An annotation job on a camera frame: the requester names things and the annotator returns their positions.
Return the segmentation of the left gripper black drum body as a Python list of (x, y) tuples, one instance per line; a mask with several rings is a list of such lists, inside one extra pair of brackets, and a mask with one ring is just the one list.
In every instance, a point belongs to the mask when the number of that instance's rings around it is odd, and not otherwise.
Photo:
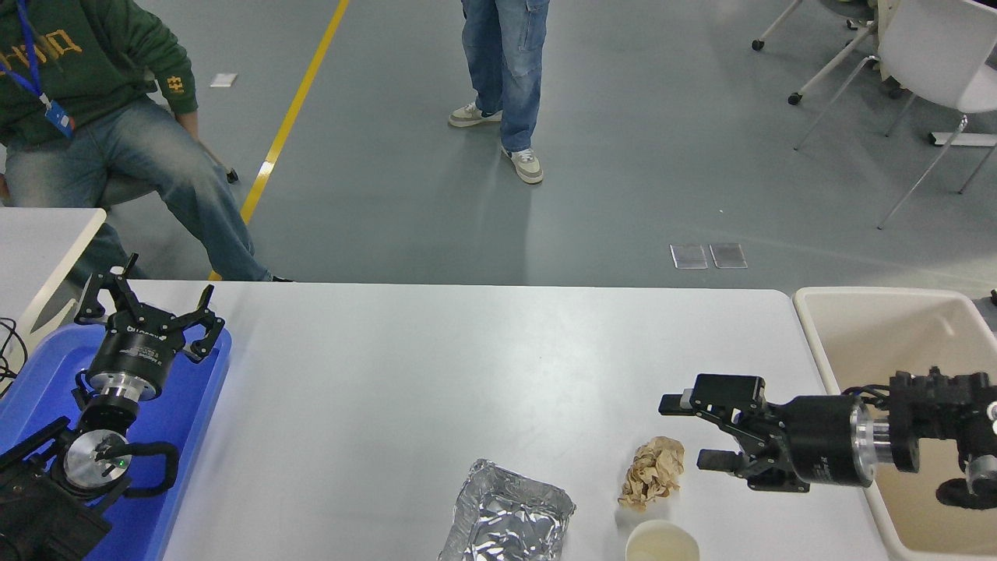
[(113, 379), (131, 376), (143, 381), (144, 390), (163, 390), (184, 345), (180, 330), (157, 333), (153, 328), (111, 327), (86, 370), (86, 383), (102, 390)]

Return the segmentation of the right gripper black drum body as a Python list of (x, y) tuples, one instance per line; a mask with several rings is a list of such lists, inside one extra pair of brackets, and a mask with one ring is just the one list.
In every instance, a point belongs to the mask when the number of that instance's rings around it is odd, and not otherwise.
[(782, 412), (791, 465), (803, 482), (872, 485), (872, 430), (861, 398), (796, 397)]

